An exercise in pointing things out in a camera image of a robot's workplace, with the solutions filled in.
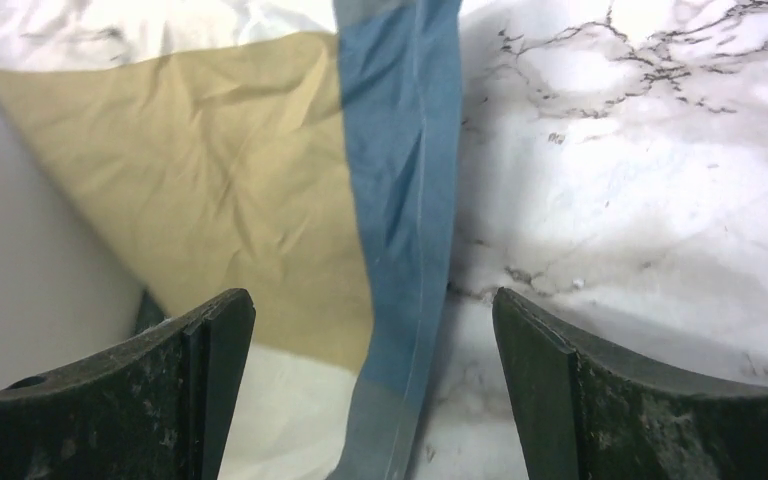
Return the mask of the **blue beige checked pillowcase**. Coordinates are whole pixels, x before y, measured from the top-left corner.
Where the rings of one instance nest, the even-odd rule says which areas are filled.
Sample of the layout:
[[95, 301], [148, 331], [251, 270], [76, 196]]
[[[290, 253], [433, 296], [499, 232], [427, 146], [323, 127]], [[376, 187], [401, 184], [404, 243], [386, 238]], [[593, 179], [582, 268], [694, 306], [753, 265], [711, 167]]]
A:
[[0, 104], [170, 316], [257, 318], [221, 474], [401, 479], [456, 206], [456, 1], [0, 1]]

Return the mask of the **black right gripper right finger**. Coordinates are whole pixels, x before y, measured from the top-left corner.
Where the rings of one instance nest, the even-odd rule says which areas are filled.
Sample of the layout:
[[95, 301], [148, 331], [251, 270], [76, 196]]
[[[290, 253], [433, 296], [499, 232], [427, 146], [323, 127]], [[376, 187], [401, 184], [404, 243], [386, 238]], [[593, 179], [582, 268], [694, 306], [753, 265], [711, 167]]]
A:
[[768, 479], [768, 387], [684, 370], [502, 288], [493, 327], [532, 479]]

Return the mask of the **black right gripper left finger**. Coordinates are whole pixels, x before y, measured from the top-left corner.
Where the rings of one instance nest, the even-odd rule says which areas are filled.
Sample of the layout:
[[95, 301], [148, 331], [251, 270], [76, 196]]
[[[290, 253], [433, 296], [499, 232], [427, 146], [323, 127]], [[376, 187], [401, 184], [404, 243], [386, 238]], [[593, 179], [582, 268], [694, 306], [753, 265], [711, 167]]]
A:
[[255, 323], [230, 289], [0, 390], [0, 479], [214, 479]]

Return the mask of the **white pillow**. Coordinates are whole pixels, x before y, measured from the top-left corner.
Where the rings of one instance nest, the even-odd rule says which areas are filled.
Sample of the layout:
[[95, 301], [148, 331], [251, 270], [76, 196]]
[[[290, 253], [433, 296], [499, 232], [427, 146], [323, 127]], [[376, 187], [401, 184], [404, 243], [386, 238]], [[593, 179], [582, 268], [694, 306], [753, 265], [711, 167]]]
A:
[[141, 294], [0, 110], [0, 389], [127, 339]]

